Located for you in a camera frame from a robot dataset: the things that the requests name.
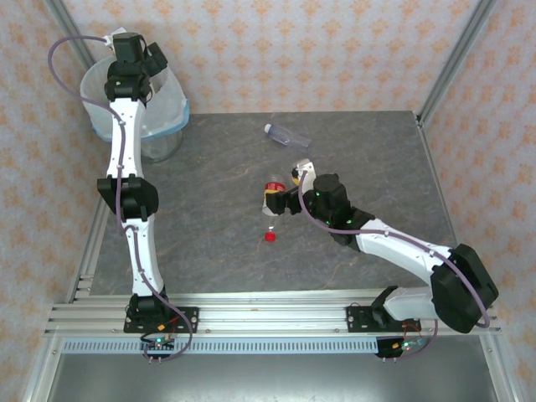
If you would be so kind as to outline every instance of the wall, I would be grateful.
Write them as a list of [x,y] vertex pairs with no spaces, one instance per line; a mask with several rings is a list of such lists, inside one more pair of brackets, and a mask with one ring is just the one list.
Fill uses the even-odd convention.
[[[0,400],[19,401],[80,257],[109,151],[47,70],[63,34],[44,1],[3,2],[0,18]],[[74,55],[59,51],[55,64],[75,88],[83,70]]]
[[65,3],[82,33],[157,41],[193,112],[210,113],[418,111],[478,1]]
[[461,241],[501,292],[498,316],[536,395],[536,8],[499,1],[426,130]]

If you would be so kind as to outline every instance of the bottle cap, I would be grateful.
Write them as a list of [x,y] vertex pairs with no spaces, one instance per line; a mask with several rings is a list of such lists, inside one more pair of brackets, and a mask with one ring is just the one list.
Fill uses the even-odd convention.
[[268,243],[273,243],[274,241],[276,241],[276,234],[274,232],[266,232],[265,241],[267,241]]

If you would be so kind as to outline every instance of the plastic bottle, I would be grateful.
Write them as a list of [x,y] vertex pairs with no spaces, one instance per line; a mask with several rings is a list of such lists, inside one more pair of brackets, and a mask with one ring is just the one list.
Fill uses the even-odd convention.
[[271,174],[268,177],[268,183],[265,185],[265,194],[263,197],[261,220],[262,227],[265,229],[265,241],[270,243],[276,241],[276,221],[279,215],[274,214],[266,206],[266,195],[271,193],[278,193],[285,191],[285,184],[283,184],[283,177],[278,174]]
[[296,134],[288,128],[277,126],[275,124],[267,124],[265,126],[265,133],[268,134],[272,140],[279,142],[280,144],[287,146],[294,146],[303,151],[307,151],[311,145],[311,140]]

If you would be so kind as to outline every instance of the trash bin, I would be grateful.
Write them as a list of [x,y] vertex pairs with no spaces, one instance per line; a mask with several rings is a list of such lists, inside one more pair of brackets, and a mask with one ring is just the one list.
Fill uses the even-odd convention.
[[[108,56],[95,63],[80,83],[84,97],[108,103],[104,92],[108,67],[116,61]],[[190,114],[188,100],[173,72],[167,67],[151,78],[154,93],[147,103],[142,123],[142,160],[161,162],[173,155],[183,139],[182,129]],[[84,102],[95,133],[104,141],[111,142],[112,116],[99,106]]]

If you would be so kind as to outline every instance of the purple cable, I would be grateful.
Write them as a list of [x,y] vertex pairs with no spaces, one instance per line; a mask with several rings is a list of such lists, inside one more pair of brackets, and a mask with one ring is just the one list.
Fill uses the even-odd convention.
[[[62,80],[58,77],[56,74],[56,71],[54,70],[54,64],[52,63],[52,56],[54,55],[54,51],[60,46],[61,44],[68,42],[70,40],[76,40],[76,39],[88,39],[88,40],[97,40],[99,42],[105,42],[103,38],[99,38],[98,36],[87,36],[87,35],[72,35],[72,36],[66,36],[65,38],[59,39],[49,50],[49,70],[50,74],[54,77],[54,80],[61,86],[67,93],[72,95],[75,98],[78,98],[82,100],[83,102],[90,103],[95,106],[99,106],[102,109],[105,109],[109,111],[117,120],[119,124],[119,128],[121,129],[121,148],[119,150],[119,160],[117,161],[117,187],[116,187],[116,218],[117,218],[117,226],[119,227],[120,232],[126,233],[127,230],[132,230],[133,236],[134,236],[134,254],[136,255],[136,264],[137,264],[137,271],[140,274],[140,277],[142,278],[142,281],[147,285],[149,290],[152,292],[152,294],[165,306],[171,308],[175,313],[178,314],[179,317],[181,317],[185,322],[186,326],[188,327],[189,332],[189,339],[186,342],[186,346],[179,350],[178,352],[172,354],[171,356],[168,356],[167,358],[160,358],[160,362],[166,362],[168,360],[173,360],[177,357],[179,357],[181,354],[183,354],[192,344],[193,340],[193,329],[192,324],[188,320],[188,318],[184,315],[183,312],[181,312],[178,308],[176,308],[173,304],[171,304],[169,301],[167,301],[165,298],[163,298],[160,293],[157,292],[157,290],[152,287],[151,283],[145,276],[145,271],[142,269],[142,261],[140,259],[140,252],[138,249],[138,243],[137,243],[137,227],[129,224],[124,229],[122,227],[122,221],[121,221],[121,180],[122,180],[122,169],[123,169],[123,157],[125,156],[125,143],[126,143],[126,133],[125,133],[125,122],[119,117],[116,111],[114,111],[111,107],[109,107],[105,103],[100,103],[96,100],[92,100],[89,98],[85,98],[84,96],[77,94],[72,89],[70,89],[67,85],[65,85]],[[149,360],[149,362],[152,361],[152,357],[148,355],[147,350],[154,345],[153,343],[149,343],[146,345],[146,347],[143,350],[143,356]]]
[[[301,180],[300,180],[300,186],[298,187],[298,198],[300,200],[301,210],[303,213],[307,216],[309,220],[311,220],[316,226],[318,226],[320,229],[326,230],[329,233],[334,233],[337,235],[385,235],[384,230],[379,229],[359,229],[359,230],[340,230],[340,229],[332,229],[328,228],[325,224],[321,224],[316,219],[314,219],[311,214],[309,214],[309,211],[307,210],[307,207],[305,205],[305,201],[303,200],[303,181],[305,179],[305,176],[307,175],[307,171],[304,171]],[[466,287],[466,289],[471,293],[471,296],[475,299],[475,302],[478,305],[478,309],[480,310],[480,313],[482,314],[482,317],[484,318],[484,323],[481,324],[477,322],[477,327],[481,328],[488,328],[491,324],[490,317],[487,315],[486,307],[484,306],[484,303],[482,302],[481,298],[478,296],[477,291],[472,286],[471,282],[466,278],[463,273],[461,273],[460,269],[454,265],[449,259],[444,257],[443,255],[435,252],[430,247],[427,247],[425,245],[422,245],[418,241],[415,241],[411,239],[408,236],[404,236],[403,234],[399,233],[391,233],[389,232],[389,236],[395,237],[396,239],[401,239],[405,241],[406,243],[410,243],[411,245],[414,245],[415,247],[420,248],[421,250],[431,253],[433,256],[439,258],[441,261],[443,261],[451,270],[454,271],[454,273],[460,278],[463,285]]]

